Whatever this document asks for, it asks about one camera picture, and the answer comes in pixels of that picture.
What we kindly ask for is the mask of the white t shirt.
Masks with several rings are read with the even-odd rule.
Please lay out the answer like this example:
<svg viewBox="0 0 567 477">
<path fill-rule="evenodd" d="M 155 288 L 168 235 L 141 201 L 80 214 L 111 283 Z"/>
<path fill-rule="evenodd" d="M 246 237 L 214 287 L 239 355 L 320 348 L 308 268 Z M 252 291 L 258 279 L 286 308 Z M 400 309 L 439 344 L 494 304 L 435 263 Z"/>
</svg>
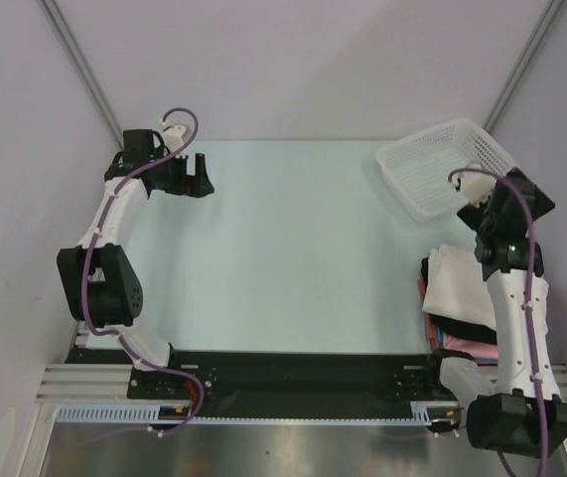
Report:
<svg viewBox="0 0 567 477">
<path fill-rule="evenodd" d="M 442 243 L 430 250 L 422 310 L 496 330 L 481 265 L 469 250 L 449 244 Z"/>
</svg>

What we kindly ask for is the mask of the white perforated plastic basket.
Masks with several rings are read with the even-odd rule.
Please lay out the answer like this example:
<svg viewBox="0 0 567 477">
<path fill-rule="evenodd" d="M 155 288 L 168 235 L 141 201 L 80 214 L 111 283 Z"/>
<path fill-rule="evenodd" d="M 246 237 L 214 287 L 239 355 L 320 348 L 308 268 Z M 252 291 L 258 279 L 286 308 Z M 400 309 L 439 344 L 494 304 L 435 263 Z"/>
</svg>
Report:
<svg viewBox="0 0 567 477">
<path fill-rule="evenodd" d="M 375 160 L 385 183 L 418 223 L 466 204 L 447 181 L 452 171 L 479 166 L 504 175 L 516 166 L 484 129 L 466 118 L 452 119 L 385 145 L 376 151 Z"/>
</svg>

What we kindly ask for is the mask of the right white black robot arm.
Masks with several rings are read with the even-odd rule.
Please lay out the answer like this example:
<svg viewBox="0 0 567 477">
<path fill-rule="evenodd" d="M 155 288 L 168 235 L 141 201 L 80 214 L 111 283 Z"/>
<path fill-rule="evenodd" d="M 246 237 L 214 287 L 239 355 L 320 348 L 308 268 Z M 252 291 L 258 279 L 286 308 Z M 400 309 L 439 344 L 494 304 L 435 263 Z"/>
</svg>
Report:
<svg viewBox="0 0 567 477">
<path fill-rule="evenodd" d="M 535 223 L 554 202 L 518 168 L 505 175 L 456 169 L 449 182 L 467 200 L 458 218 L 476 234 L 475 257 L 496 320 L 497 375 L 483 377 L 466 353 L 435 353 L 423 374 L 433 398 L 451 393 L 464 411 L 470 444 L 531 457 L 544 467 L 567 438 L 567 402 L 547 350 L 548 283 Z"/>
</svg>

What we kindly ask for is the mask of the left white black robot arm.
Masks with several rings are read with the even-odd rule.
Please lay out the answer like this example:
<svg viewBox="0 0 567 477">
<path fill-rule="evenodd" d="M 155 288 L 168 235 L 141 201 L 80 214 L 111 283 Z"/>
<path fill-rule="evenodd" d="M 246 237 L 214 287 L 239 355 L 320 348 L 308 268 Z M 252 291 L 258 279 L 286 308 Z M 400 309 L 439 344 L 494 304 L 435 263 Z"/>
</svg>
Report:
<svg viewBox="0 0 567 477">
<path fill-rule="evenodd" d="M 185 374 L 169 363 L 170 343 L 142 322 L 143 286 L 126 248 L 153 193 L 197 199 L 213 193 L 204 154 L 195 155 L 195 171 L 188 171 L 183 151 L 193 137 L 186 126 L 168 122 L 159 131 L 124 131 L 123 148 L 104 173 L 104 194 L 89 229 L 76 246 L 57 255 L 71 317 L 94 336 L 115 340 L 136 369 L 153 370 L 149 383 L 166 398 L 183 389 Z"/>
</svg>

